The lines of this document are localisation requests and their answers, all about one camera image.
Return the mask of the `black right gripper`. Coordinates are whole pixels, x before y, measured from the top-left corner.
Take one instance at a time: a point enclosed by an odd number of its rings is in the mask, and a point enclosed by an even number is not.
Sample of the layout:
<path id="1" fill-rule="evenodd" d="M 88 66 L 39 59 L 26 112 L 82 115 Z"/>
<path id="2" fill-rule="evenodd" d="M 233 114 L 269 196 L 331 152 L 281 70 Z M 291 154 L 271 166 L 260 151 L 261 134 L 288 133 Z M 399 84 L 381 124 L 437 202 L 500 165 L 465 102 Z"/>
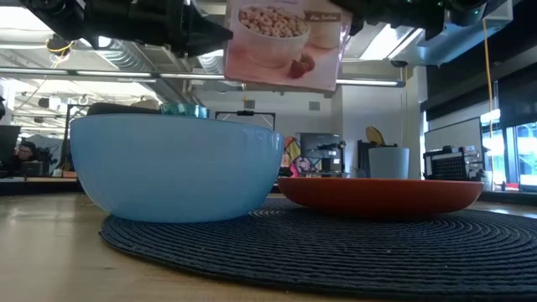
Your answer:
<path id="1" fill-rule="evenodd" d="M 352 15 L 349 34 L 363 29 L 365 4 L 362 0 L 330 0 Z M 439 0 L 372 0 L 368 2 L 368 24 L 388 23 L 392 29 L 399 26 L 423 29 L 425 39 L 440 34 L 445 27 L 445 4 Z"/>

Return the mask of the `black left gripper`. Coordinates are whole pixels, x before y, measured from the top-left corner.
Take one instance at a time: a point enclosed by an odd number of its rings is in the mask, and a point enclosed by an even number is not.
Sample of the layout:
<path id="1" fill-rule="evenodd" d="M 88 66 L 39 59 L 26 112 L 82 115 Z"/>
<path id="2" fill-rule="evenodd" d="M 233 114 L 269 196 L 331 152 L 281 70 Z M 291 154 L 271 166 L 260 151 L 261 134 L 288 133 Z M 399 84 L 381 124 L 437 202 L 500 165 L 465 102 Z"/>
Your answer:
<path id="1" fill-rule="evenodd" d="M 188 13 L 183 0 L 91 0 L 86 2 L 84 24 L 90 34 L 164 46 L 180 54 L 185 52 L 186 29 L 189 57 L 221 49 L 233 38 L 231 30 L 196 10 Z"/>

